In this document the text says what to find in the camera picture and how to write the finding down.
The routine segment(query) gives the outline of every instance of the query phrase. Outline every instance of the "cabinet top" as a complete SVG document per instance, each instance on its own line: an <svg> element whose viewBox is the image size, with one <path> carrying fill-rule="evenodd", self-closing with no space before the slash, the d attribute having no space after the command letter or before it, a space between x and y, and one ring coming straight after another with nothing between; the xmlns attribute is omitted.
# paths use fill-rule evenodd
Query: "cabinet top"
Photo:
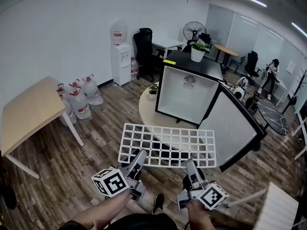
<svg viewBox="0 0 307 230"><path fill-rule="evenodd" d="M175 64L164 62L169 67L187 71L214 81L223 81L220 63L215 61L203 58L199 63L194 62L191 60L191 54L177 50L173 50L166 57L166 60L175 62Z"/></svg>

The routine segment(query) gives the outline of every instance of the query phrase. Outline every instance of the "chair armrest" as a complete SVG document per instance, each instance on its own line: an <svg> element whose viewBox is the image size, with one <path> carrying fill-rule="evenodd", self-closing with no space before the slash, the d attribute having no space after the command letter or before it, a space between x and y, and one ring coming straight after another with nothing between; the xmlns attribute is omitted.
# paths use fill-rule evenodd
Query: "chair armrest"
<svg viewBox="0 0 307 230"><path fill-rule="evenodd" d="M164 56L164 54L165 54L165 50L163 50L163 49L161 49L161 48L157 48L157 51L158 51L158 57L160 57L160 56Z"/></svg>

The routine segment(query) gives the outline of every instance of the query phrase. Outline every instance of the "yellow sticky note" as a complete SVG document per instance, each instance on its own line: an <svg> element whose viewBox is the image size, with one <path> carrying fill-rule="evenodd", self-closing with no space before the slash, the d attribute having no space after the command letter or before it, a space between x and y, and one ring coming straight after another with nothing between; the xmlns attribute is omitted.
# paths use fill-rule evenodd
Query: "yellow sticky note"
<svg viewBox="0 0 307 230"><path fill-rule="evenodd" d="M169 63L169 64L176 64L176 62L174 62L174 61L171 61L171 60L167 60L167 59L165 59L163 62L165 62L165 63Z"/></svg>

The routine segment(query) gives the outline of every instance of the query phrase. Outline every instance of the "person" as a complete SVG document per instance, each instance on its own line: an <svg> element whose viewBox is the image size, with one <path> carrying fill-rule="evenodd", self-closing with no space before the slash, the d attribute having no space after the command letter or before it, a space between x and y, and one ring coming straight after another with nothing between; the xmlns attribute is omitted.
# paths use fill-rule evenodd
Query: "person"
<svg viewBox="0 0 307 230"><path fill-rule="evenodd" d="M264 82L264 84L259 88L258 93L261 94L262 89L264 88L265 85L268 84L268 82L271 80L271 88L270 88L270 92L268 94L268 100L271 100L271 96L273 93L273 88L274 88L274 84L275 84L275 80L276 80L276 75L279 72L279 60L278 59L274 59L272 61L270 61L267 64L266 67L266 72L267 72L267 79Z"/></svg>
<svg viewBox="0 0 307 230"><path fill-rule="evenodd" d="M132 199L127 189L115 197L108 198L98 205L82 211L65 223L59 230L104 229ZM175 222L163 212L164 195L155 198L152 214L132 214L110 224L108 230L177 230ZM215 230L204 205L197 199L187 204L191 230Z"/></svg>

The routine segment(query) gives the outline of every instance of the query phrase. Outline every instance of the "black shoe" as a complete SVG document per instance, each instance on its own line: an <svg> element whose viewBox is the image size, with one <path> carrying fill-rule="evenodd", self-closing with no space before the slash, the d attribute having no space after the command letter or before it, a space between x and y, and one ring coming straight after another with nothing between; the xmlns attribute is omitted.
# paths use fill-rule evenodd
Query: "black shoe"
<svg viewBox="0 0 307 230"><path fill-rule="evenodd" d="M155 213L155 211L158 208L163 209L163 204L164 204L164 195L158 194L158 196L155 197L155 200L154 200L154 207L152 209L152 215Z"/></svg>

